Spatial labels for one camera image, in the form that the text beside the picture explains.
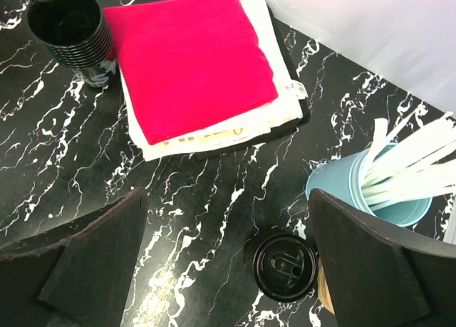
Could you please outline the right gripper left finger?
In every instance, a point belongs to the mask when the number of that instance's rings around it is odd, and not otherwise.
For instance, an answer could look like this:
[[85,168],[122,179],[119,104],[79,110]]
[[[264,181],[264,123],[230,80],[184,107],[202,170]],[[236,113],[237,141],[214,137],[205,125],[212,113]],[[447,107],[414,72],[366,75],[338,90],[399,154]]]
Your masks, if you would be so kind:
[[2,326],[119,326],[147,220],[138,188],[1,248]]

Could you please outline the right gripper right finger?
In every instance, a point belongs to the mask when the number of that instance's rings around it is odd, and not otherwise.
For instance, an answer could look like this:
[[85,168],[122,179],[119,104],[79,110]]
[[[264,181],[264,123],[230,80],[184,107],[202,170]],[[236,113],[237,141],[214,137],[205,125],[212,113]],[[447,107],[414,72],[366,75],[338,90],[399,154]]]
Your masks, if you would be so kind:
[[339,326],[455,325],[455,245],[320,189],[309,211]]

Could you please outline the black coffee cup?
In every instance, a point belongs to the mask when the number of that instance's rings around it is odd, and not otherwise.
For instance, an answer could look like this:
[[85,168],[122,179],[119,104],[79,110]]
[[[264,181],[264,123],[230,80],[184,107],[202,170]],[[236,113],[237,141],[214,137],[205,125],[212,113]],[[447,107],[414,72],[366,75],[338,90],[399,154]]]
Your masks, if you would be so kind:
[[105,87],[116,77],[112,33],[96,0],[33,2],[27,24],[54,59],[90,87]]

